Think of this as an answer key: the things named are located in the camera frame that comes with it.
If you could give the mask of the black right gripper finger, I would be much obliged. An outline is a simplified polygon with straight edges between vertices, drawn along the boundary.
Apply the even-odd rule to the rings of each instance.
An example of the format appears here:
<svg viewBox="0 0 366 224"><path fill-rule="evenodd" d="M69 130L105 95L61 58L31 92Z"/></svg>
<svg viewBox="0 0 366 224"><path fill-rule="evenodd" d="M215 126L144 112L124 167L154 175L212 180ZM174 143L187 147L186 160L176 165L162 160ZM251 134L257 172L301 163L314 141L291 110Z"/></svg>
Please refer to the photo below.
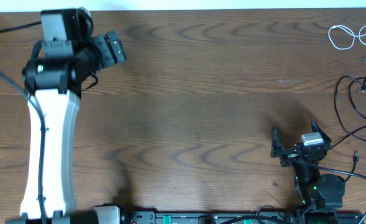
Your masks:
<svg viewBox="0 0 366 224"><path fill-rule="evenodd" d="M310 121L312 132L319 133L324 142L330 144L332 142L331 138L318 126L315 120Z"/></svg>
<svg viewBox="0 0 366 224"><path fill-rule="evenodd" d="M284 148L281 144L277 130L275 128L272 128L272 146L271 146L270 157L271 158L281 157L283 152Z"/></svg>

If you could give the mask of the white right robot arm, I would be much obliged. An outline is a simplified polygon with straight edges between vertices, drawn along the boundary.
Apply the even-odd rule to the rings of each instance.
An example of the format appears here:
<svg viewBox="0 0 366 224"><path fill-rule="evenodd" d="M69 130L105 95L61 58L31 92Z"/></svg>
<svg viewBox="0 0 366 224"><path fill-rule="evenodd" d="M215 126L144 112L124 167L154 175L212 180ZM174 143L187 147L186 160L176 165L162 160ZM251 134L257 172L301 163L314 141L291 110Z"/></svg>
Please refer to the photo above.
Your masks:
<svg viewBox="0 0 366 224"><path fill-rule="evenodd" d="M285 149L277 129L272 129L270 157L279 158L282 167L292 166L295 191L303 200L292 219L297 223L337 223L336 210L342 207L345 180L335 174L321 174L319 162L327 156L331 138L311 121L311 133L301 136L293 149Z"/></svg>

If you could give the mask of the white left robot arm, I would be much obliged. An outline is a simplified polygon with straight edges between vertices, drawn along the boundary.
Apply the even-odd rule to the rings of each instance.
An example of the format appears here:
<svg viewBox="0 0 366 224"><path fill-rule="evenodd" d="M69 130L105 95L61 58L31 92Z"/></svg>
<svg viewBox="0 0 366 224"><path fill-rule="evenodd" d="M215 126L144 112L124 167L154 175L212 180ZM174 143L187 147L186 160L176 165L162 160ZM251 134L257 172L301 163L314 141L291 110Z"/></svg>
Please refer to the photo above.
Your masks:
<svg viewBox="0 0 366 224"><path fill-rule="evenodd" d="M77 210L73 137L83 82L126 55L116 32L94 36L85 8L44 10L43 39L22 71L30 113L29 172L17 223L119 223L116 206Z"/></svg>

